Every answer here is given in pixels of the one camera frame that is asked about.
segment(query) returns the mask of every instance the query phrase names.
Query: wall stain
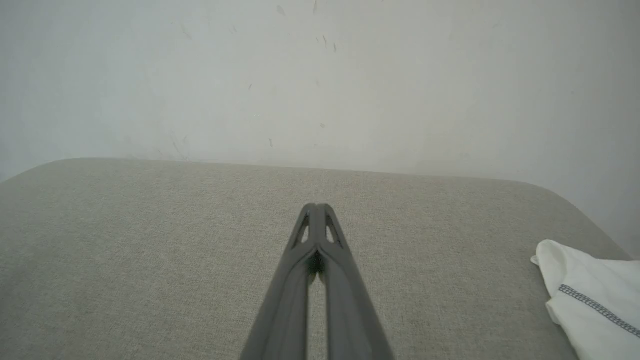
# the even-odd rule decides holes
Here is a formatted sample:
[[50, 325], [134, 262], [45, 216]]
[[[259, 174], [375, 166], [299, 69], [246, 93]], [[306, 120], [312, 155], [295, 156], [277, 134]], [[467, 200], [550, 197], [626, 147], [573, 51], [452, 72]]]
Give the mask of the wall stain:
[[189, 34], [189, 32], [187, 31], [187, 28], [184, 27], [183, 23], [180, 23], [180, 29], [182, 29], [182, 33], [189, 38], [189, 40], [193, 40], [193, 37], [191, 37], [191, 34]]

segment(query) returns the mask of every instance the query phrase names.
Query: white cloth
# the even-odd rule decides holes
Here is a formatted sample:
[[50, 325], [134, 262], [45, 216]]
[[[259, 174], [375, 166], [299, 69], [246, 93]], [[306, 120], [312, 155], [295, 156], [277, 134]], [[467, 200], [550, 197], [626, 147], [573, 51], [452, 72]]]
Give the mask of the white cloth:
[[640, 261], [595, 259], [553, 240], [531, 261], [551, 295], [551, 320], [581, 360], [640, 359]]

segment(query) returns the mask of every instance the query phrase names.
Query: gray stitched stripe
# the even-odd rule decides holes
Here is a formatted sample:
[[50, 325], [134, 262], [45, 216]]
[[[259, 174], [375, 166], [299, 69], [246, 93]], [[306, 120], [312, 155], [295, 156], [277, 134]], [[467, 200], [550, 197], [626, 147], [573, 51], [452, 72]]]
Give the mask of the gray stitched stripe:
[[594, 301], [592, 298], [590, 298], [590, 297], [588, 297], [586, 295], [583, 295], [583, 294], [575, 291], [571, 286], [567, 286], [567, 285], [564, 285], [564, 284], [560, 285], [560, 289], [559, 290], [561, 292], [573, 297], [574, 299], [587, 304], [591, 309], [594, 309], [595, 311], [598, 311], [602, 316], [604, 316], [607, 319], [609, 319], [609, 321], [611, 321], [612, 323], [616, 324], [617, 326], [621, 327], [622, 329], [625, 329], [626, 331], [628, 331], [631, 334], [636, 335], [638, 338], [640, 338], [640, 330], [635, 328], [633, 325], [625, 322], [621, 318], [617, 317], [614, 313], [610, 312], [606, 307], [600, 305], [598, 302]]

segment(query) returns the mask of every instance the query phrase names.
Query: gray fabric sofa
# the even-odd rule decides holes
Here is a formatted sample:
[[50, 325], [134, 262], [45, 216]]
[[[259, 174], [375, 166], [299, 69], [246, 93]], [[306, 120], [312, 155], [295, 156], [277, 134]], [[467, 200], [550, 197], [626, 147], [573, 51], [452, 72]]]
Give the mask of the gray fabric sofa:
[[[308, 202], [335, 209], [397, 359], [574, 358], [536, 245], [628, 259], [524, 183], [57, 161], [0, 184], [0, 359], [237, 359]], [[323, 291], [310, 359], [326, 356]]]

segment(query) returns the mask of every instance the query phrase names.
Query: white wall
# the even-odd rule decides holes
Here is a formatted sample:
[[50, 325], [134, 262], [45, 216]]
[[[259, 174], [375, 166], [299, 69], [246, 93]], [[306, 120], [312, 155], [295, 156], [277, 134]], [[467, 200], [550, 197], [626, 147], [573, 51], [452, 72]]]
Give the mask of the white wall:
[[512, 179], [640, 254], [636, 0], [0, 1], [0, 179], [92, 156]]

